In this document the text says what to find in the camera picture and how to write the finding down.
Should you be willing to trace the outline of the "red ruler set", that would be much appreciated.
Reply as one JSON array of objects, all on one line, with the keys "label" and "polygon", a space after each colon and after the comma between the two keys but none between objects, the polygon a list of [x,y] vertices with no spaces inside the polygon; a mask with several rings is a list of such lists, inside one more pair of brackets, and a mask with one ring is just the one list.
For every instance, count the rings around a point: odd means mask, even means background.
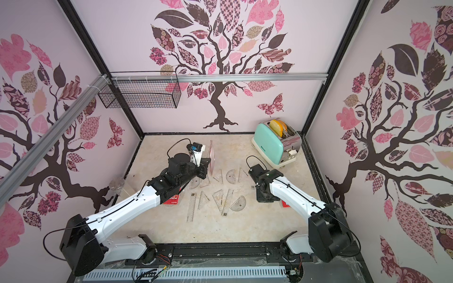
[{"label": "red ruler set", "polygon": [[168,200],[164,202],[164,205],[169,205],[169,206],[176,206],[180,203],[182,197],[181,194],[184,192],[179,190],[177,191],[172,197],[170,197]]},{"label": "red ruler set", "polygon": [[287,204],[285,201],[281,200],[281,204],[283,208],[290,208],[291,206]]},{"label": "red ruler set", "polygon": [[215,168],[215,151],[214,151],[214,143],[211,140],[210,142],[210,151],[209,151],[209,158],[210,158],[210,164],[209,164],[209,173],[213,175],[214,173],[214,168]]}]

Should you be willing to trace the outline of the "clear plastic ruler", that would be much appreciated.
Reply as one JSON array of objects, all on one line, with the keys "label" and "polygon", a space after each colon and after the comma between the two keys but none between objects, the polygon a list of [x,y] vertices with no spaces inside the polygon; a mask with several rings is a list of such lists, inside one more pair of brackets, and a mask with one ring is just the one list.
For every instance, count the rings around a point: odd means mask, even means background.
[{"label": "clear plastic ruler", "polygon": [[191,193],[190,198],[189,198],[189,205],[188,205],[188,214],[186,221],[187,222],[192,222],[194,213],[195,213],[195,204],[197,200],[197,194],[196,193]]}]

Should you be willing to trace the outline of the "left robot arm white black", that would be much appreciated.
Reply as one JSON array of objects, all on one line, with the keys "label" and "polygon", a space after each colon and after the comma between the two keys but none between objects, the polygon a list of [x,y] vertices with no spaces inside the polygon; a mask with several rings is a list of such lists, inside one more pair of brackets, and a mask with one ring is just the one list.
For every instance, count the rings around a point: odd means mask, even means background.
[{"label": "left robot arm white black", "polygon": [[76,215],[62,229],[60,251],[72,274],[81,277],[100,264],[123,259],[140,259],[151,249],[145,235],[110,242],[109,237],[142,213],[180,194],[195,177],[205,179],[211,163],[200,152],[178,153],[168,167],[147,180],[141,190],[118,204],[87,218]]}]

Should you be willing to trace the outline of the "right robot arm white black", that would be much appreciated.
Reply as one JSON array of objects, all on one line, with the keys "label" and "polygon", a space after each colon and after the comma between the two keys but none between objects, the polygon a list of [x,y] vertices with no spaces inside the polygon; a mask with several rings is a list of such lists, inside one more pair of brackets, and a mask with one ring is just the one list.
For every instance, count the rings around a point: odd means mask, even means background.
[{"label": "right robot arm white black", "polygon": [[310,196],[276,169],[269,171],[254,165],[248,173],[255,183],[257,202],[282,200],[307,224],[307,232],[294,231],[280,240],[279,253],[283,259],[293,262],[308,256],[328,263],[336,257],[353,258],[361,254],[360,240],[349,228],[339,205]]}]

